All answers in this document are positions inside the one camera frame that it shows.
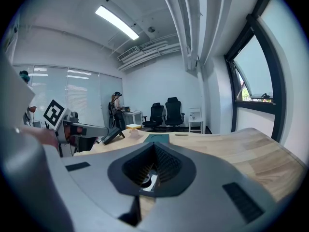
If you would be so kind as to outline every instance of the standing person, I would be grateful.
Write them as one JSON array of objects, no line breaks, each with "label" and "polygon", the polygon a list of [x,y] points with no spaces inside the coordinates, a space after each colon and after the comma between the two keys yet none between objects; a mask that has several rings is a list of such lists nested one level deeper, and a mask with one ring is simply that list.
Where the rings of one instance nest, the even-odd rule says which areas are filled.
[{"label": "standing person", "polygon": [[112,105],[113,105],[114,109],[116,110],[116,113],[114,115],[116,127],[118,127],[120,130],[123,131],[123,130],[126,129],[126,123],[125,123],[125,120],[124,120],[122,107],[120,106],[120,102],[119,102],[120,96],[122,96],[122,94],[120,92],[115,92],[112,95]]},{"label": "standing person", "polygon": [[[30,81],[30,77],[27,71],[22,71],[19,72],[19,76],[28,84],[28,82]],[[30,115],[30,112],[33,113],[36,110],[36,106],[34,105],[34,98],[32,99],[31,103],[29,104],[29,107],[27,108],[24,116],[23,116],[23,122],[25,125],[30,125],[32,126],[33,124],[33,117]]]}]

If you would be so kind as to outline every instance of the chair headrest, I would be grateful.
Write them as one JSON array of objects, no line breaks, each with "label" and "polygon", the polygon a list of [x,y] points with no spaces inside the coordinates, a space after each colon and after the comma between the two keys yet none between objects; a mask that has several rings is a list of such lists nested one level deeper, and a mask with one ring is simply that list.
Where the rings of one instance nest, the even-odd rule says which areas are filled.
[{"label": "chair headrest", "polygon": [[177,97],[168,98],[168,102],[177,102],[177,101],[178,101]]},{"label": "chair headrest", "polygon": [[161,106],[161,103],[154,103],[153,107],[156,107],[156,106]]}]

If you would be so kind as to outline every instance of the office chair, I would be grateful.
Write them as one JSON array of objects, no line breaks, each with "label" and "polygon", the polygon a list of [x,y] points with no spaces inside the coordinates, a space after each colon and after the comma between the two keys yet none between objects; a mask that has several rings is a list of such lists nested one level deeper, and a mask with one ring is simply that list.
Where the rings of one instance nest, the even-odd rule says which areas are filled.
[{"label": "office chair", "polygon": [[153,106],[151,107],[151,115],[150,115],[150,120],[147,121],[146,117],[143,116],[145,119],[145,122],[143,122],[144,127],[152,128],[152,130],[155,130],[157,126],[162,125],[164,117],[165,120],[165,115],[162,115],[164,106],[161,106],[160,103],[154,103]]},{"label": "office chair", "polygon": [[181,105],[182,103],[177,99],[177,97],[168,98],[168,102],[165,103],[166,110],[168,112],[165,124],[173,126],[173,130],[176,129],[176,126],[183,123],[184,113],[180,113]]}]

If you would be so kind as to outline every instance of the wood grain surface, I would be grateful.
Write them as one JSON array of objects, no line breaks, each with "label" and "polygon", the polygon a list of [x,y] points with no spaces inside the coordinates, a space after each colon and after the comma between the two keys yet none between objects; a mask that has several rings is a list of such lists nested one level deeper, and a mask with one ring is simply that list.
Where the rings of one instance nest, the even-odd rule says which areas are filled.
[{"label": "wood grain surface", "polygon": [[[149,134],[140,131],[137,137],[123,131],[126,138],[117,136],[110,144],[96,144],[90,151],[74,156],[117,150],[142,143]],[[300,185],[306,166],[290,151],[254,128],[247,128],[228,135],[168,132],[170,143],[201,153],[220,157],[233,164],[239,171],[262,184],[276,201],[295,191]],[[144,217],[154,201],[141,198]]]}]

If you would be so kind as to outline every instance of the black window frame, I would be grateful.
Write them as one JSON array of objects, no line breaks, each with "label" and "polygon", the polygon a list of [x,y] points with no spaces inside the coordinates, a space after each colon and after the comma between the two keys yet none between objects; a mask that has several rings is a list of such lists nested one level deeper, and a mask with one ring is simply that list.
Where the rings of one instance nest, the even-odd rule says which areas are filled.
[{"label": "black window frame", "polygon": [[[282,71],[282,66],[269,36],[257,20],[261,16],[270,0],[258,0],[252,14],[247,15],[246,25],[237,37],[236,41],[224,55],[230,83],[232,89],[233,118],[231,132],[236,130],[237,108],[244,107],[251,110],[274,114],[274,128],[271,138],[280,142],[283,132],[286,113],[286,87]],[[238,101],[237,95],[240,91],[240,82],[235,71],[233,63],[237,54],[247,45],[247,43],[256,36],[265,55],[273,89],[273,103],[258,101]]]}]

